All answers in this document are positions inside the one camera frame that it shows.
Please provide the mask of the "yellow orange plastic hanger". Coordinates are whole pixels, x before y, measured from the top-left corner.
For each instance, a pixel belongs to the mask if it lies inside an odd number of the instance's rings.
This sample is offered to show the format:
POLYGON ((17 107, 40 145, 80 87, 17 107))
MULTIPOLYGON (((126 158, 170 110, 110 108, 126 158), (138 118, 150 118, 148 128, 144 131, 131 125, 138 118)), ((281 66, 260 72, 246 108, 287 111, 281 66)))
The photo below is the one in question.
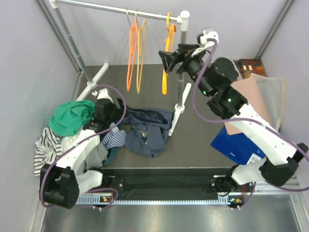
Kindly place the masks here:
MULTIPOLYGON (((171 52, 174 44, 174 37, 175 33, 177 31, 177 27, 175 24, 169 24, 170 22, 170 13, 167 14, 167 38, 165 39, 165 51, 166 52, 171 52)), ((168 74, 163 70, 163 75, 162 75, 162 94, 166 95, 167 94, 167 88, 168 88, 168 74)))

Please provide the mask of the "navy blue tank top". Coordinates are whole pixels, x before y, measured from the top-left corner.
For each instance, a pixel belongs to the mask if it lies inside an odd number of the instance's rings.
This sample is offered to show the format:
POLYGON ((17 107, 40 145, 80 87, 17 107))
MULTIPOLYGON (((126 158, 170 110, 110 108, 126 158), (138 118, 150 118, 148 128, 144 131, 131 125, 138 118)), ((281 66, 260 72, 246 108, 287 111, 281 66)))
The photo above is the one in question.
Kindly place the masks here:
POLYGON ((155 108, 127 108, 124 124, 132 126, 127 134, 125 147, 149 158, 159 156, 166 149, 169 129, 174 113, 155 108))

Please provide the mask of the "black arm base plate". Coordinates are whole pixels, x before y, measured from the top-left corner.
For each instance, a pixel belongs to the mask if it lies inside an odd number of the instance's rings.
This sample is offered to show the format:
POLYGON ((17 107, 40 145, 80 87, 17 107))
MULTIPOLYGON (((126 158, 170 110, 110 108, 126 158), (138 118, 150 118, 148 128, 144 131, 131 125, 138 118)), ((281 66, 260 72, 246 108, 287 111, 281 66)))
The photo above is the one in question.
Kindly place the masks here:
POLYGON ((228 168, 106 168, 105 187, 119 192, 119 200, 210 200, 228 193, 240 197, 251 184, 226 186, 228 168))

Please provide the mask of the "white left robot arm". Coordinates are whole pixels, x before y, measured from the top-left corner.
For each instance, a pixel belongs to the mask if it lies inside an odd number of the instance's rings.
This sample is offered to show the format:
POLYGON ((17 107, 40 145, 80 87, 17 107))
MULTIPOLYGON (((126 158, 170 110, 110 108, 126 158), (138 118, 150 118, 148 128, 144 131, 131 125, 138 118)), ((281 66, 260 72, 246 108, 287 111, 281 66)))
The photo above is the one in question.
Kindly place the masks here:
POLYGON ((99 171, 102 162, 89 162, 90 153, 101 144, 101 136, 118 127, 126 114, 126 102, 121 95, 117 107, 111 98, 109 85, 99 85, 93 91, 96 103, 92 104, 89 119, 79 127, 78 137, 72 146, 46 164, 40 174, 40 201, 48 208, 54 205, 73 208, 80 196, 92 192, 106 191, 109 187, 107 175, 99 171))

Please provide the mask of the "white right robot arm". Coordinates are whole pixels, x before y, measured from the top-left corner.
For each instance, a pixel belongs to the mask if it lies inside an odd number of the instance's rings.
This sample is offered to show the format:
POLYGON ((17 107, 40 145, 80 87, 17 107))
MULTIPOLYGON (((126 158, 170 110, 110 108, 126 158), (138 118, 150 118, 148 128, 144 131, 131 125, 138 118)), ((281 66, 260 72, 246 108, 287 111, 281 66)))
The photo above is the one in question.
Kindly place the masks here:
POLYGON ((286 140, 231 86, 238 75, 233 62, 227 58, 210 62, 217 46, 213 46, 205 62, 202 61, 204 51, 195 54, 200 48, 198 44, 180 44, 174 52, 160 50, 158 54, 167 73, 180 64, 177 72, 187 73, 194 81, 193 99, 197 90, 210 97, 207 105, 220 118, 218 123, 226 122, 238 128, 265 154, 259 161, 230 168, 225 176, 226 187, 237 191, 250 182, 265 181, 287 190, 284 185, 295 174, 299 162, 308 157, 307 146, 286 140))

